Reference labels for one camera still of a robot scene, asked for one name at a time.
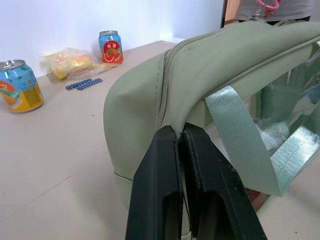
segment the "yellow food package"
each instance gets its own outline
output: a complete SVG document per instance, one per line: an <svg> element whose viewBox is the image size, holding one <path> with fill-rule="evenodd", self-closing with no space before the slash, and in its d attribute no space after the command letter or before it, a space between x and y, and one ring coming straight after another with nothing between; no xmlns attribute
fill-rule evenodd
<svg viewBox="0 0 320 240"><path fill-rule="evenodd" d="M65 48L61 51L44 57L50 64L50 69L59 79L82 79L97 75L115 65L105 64L99 61L89 52Z"/></svg>

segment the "table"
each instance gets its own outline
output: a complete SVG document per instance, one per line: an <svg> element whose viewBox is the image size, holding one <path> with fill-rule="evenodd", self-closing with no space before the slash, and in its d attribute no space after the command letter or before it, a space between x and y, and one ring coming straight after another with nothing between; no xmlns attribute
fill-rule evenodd
<svg viewBox="0 0 320 240"><path fill-rule="evenodd" d="M113 179L103 107L127 70L174 46L158 41L124 53L125 61L83 91L38 78L45 104L10 113L0 100L0 239L122 240L128 211ZM320 158L260 216L269 240L320 236Z"/></svg>

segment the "sage green bag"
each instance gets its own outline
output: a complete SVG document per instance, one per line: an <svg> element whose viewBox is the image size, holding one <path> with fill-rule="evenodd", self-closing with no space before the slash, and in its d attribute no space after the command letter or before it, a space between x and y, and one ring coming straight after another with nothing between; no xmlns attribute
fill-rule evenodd
<svg viewBox="0 0 320 240"><path fill-rule="evenodd" d="M217 129L246 188L281 196L320 146L320 24L235 24L187 39L110 89L104 132L129 206L155 132ZM191 239L184 206L182 234Z"/></svg>

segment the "bag handle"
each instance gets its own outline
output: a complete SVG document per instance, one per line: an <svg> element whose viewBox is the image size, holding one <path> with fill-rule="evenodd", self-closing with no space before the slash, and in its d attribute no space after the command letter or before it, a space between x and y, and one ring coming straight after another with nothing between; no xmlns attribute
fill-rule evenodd
<svg viewBox="0 0 320 240"><path fill-rule="evenodd" d="M256 125L231 86L204 101L232 165L249 189L282 196L320 147L319 135L302 125L269 157Z"/></svg>

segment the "bag zipper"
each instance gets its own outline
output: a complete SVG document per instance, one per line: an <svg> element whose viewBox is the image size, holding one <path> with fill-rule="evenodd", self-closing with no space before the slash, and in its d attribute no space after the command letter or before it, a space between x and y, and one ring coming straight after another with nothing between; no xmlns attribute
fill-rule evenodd
<svg viewBox="0 0 320 240"><path fill-rule="evenodd" d="M162 97L161 97L161 103L160 103L160 110L158 119L156 122L156 131L158 131L165 118L165 114L168 107L168 93L169 93L169 69L170 65L174 59L174 57L177 55L177 53L185 46L194 43L195 41L205 39L207 37L210 37L216 33L219 33L222 29L218 29L216 31L206 33L203 35L195 36L186 40L183 40L182 42L178 43L176 46L174 46L171 50L169 50L165 56L164 56L164 68L163 68L163 80L162 80Z"/></svg>

